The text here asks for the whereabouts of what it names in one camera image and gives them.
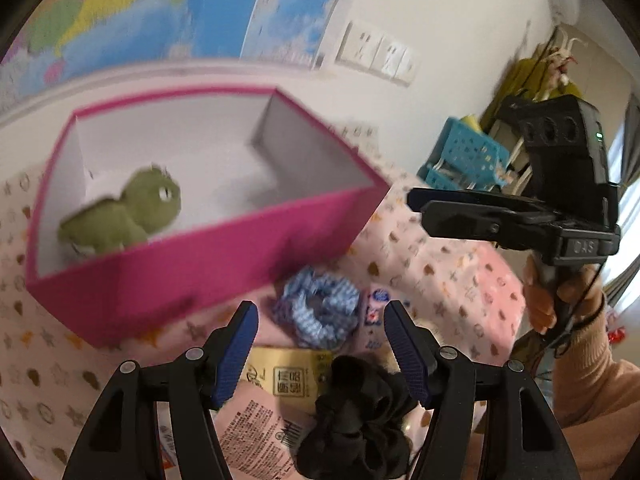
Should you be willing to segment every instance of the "colorful map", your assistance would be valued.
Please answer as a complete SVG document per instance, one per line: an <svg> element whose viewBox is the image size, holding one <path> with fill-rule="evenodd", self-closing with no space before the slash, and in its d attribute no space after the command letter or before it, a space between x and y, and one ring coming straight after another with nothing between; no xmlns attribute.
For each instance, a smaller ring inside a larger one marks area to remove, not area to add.
<svg viewBox="0 0 640 480"><path fill-rule="evenodd" d="M337 0L44 0L0 64L0 112L97 70L233 57L313 66Z"/></svg>

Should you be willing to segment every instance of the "pink box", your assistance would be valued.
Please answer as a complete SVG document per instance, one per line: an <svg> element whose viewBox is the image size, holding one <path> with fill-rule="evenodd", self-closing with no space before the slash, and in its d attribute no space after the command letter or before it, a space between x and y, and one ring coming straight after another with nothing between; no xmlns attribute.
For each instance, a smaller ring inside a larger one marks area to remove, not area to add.
<svg viewBox="0 0 640 480"><path fill-rule="evenodd" d="M151 163L181 188L165 232L73 262L60 221ZM344 254L387 183L275 88L149 93L73 113L47 164L31 223L28 291L94 346Z"/></svg>

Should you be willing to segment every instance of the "bed sheet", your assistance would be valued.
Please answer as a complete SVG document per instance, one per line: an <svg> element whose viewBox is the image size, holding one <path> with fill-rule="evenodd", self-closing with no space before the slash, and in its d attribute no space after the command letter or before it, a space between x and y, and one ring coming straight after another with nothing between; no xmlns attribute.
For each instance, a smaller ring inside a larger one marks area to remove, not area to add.
<svg viewBox="0 0 640 480"><path fill-rule="evenodd" d="M429 320L443 343L476 361L502 364L524 309L519 280L488 243L426 235L404 205L407 190L420 182L369 155L392 189L348 254L328 268L362 287L374 282L400 290L412 315ZM244 299L260 311L257 345L295 342L271 321L270 305L282 285L274 284L119 346L92 348L24 288L26 233L41 174L42 167L34 167L0 182L0 426L32 475L58 480L101 388L122 361L144 366L174 359L226 324ZM177 472L172 462L166 457L168 476Z"/></svg>

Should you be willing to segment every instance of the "green plush toy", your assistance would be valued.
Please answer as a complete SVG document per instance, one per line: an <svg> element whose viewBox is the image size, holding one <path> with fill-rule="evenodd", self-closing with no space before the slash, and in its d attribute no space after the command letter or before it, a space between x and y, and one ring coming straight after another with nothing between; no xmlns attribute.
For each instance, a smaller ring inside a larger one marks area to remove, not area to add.
<svg viewBox="0 0 640 480"><path fill-rule="evenodd" d="M156 165L138 170L120 198L103 198L63 219L58 240L96 254L146 242L180 212L180 187Z"/></svg>

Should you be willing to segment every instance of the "blue scrunchie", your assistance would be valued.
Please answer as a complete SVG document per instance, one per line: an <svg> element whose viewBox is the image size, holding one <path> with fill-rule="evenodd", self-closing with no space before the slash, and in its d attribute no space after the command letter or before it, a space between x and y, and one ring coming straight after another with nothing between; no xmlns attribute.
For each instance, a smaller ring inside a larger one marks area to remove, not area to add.
<svg viewBox="0 0 640 480"><path fill-rule="evenodd" d="M308 300L318 298L318 305ZM277 323L292 324L304 348L336 350L358 325L360 291L346 278L305 267L287 282L273 307Z"/></svg>

